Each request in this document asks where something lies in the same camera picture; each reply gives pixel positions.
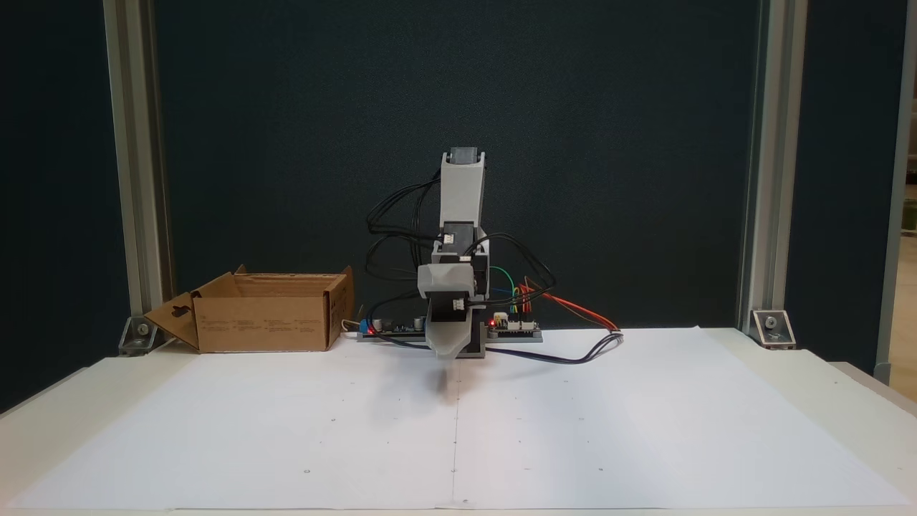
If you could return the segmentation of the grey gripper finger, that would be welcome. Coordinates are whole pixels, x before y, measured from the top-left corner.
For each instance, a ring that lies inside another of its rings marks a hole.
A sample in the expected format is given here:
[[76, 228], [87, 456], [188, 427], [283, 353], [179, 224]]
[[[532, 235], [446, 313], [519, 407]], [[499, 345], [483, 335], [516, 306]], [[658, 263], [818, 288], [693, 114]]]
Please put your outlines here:
[[427, 344], [436, 358], [456, 358], [469, 345], [473, 336], [473, 317], [462, 321], [427, 322]]

